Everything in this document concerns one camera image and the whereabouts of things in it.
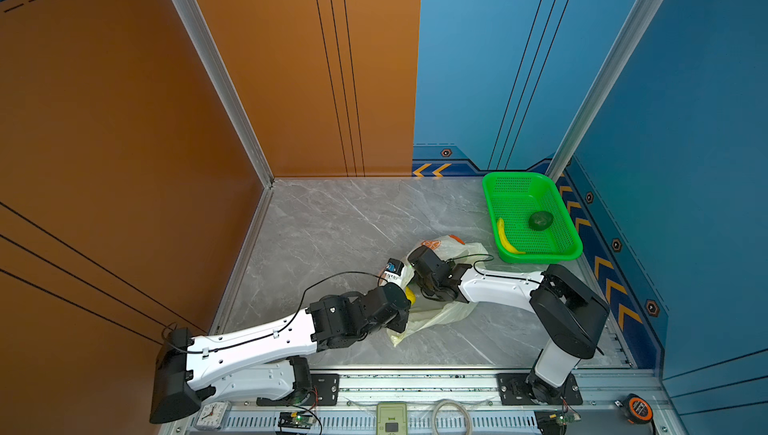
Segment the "translucent yellowish plastic bag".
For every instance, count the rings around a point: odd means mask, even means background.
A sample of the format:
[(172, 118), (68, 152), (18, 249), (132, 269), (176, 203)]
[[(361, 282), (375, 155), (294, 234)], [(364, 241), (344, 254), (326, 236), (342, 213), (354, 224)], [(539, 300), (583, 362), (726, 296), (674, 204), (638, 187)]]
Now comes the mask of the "translucent yellowish plastic bag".
[[(467, 263), (484, 259), (489, 251), (482, 243), (466, 243), (457, 236), (445, 235), (432, 240), (424, 240), (417, 245), (431, 248), (435, 254), (442, 260), (455, 259), (459, 263)], [(401, 260), (405, 265), (406, 274), (404, 275), (406, 285), (416, 297), (416, 303), (411, 305), (406, 329), (403, 333), (396, 333), (387, 330), (387, 335), (394, 347), (400, 345), (407, 337), (416, 334), (424, 329), (447, 325), (461, 321), (468, 317), (475, 309), (475, 304), (464, 304), (458, 301), (438, 302), (425, 298), (416, 284), (414, 269), (407, 261), (407, 255)]]

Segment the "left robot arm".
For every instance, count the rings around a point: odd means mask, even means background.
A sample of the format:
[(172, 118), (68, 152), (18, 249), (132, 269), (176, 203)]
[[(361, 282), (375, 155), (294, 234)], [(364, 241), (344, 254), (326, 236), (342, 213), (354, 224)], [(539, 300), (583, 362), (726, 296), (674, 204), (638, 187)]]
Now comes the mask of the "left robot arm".
[(207, 400), (246, 394), (302, 401), (311, 390), (306, 356), (348, 348), (382, 328), (403, 332), (411, 302), (394, 283), (329, 295), (269, 324), (223, 335), (164, 337), (155, 364), (149, 420), (161, 425), (198, 412)]

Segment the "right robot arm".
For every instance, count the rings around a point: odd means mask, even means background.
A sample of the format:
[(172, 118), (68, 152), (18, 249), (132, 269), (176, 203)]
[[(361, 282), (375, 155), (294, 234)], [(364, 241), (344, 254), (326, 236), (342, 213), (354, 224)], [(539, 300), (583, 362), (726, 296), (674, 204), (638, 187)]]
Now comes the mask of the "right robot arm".
[(407, 257), (423, 294), (441, 302), (492, 303), (534, 313), (549, 340), (525, 379), (529, 397), (555, 405), (565, 398), (573, 369), (594, 357), (610, 308), (601, 295), (562, 265), (513, 274), (443, 260), (420, 246)]

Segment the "dark green avocado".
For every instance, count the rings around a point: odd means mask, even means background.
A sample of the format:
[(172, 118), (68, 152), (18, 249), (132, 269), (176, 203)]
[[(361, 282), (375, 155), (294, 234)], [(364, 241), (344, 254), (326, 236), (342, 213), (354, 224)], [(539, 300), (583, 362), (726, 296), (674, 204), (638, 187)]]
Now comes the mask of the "dark green avocado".
[(549, 211), (537, 211), (530, 215), (528, 228), (536, 232), (549, 229), (554, 223), (554, 215)]

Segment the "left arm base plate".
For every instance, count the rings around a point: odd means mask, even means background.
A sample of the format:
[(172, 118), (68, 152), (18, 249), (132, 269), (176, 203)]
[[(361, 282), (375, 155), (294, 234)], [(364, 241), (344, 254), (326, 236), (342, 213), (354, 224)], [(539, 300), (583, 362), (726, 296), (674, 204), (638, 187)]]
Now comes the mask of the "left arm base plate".
[(302, 377), (294, 383), (293, 390), (285, 397), (278, 400), (269, 400), (259, 397), (257, 405), (263, 407), (298, 405), (306, 407), (336, 406), (339, 395), (338, 374), (311, 373), (309, 377)]

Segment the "green plastic basket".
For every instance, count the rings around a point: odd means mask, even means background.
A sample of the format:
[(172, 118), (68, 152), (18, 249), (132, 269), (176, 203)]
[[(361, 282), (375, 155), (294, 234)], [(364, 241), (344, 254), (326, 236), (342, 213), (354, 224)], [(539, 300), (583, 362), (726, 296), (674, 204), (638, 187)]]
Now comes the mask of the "green plastic basket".
[(510, 264), (557, 264), (579, 258), (583, 243), (558, 187), (534, 172), (494, 172), (482, 179), (498, 255)]

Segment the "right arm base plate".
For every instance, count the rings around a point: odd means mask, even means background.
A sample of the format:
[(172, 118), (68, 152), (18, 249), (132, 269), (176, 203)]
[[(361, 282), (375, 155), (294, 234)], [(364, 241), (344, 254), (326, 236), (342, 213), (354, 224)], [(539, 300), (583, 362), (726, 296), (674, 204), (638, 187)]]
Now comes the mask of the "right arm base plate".
[(500, 373), (496, 376), (501, 403), (513, 405), (560, 406), (565, 402), (569, 406), (583, 404), (583, 398), (577, 380), (569, 374), (564, 384), (553, 387), (534, 374)]

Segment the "yellow banana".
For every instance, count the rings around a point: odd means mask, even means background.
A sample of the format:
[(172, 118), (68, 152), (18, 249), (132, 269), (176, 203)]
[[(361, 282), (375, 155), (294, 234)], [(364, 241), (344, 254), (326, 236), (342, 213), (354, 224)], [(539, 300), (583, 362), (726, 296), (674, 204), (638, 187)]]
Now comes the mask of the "yellow banana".
[(499, 242), (502, 246), (502, 248), (507, 251), (510, 254), (514, 255), (525, 255), (524, 251), (518, 250), (516, 247), (514, 247), (506, 235), (505, 230), (505, 222), (503, 218), (498, 218), (496, 221), (496, 229), (497, 229), (497, 235), (499, 238)]

